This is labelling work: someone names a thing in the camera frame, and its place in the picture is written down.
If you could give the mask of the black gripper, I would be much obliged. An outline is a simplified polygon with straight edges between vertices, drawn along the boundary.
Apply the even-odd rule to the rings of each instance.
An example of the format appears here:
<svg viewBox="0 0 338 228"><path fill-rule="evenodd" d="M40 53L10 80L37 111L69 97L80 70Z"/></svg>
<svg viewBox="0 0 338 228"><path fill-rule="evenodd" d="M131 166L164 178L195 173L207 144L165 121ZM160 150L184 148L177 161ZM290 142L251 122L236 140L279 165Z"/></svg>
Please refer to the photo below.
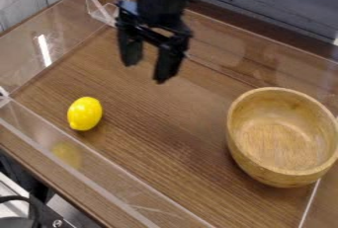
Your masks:
<svg viewBox="0 0 338 228"><path fill-rule="evenodd" d="M163 84L179 72L191 29L181 20L187 0L119 0L116 18L120 57L127 67L143 57L143 41L159 47L153 80Z"/></svg>

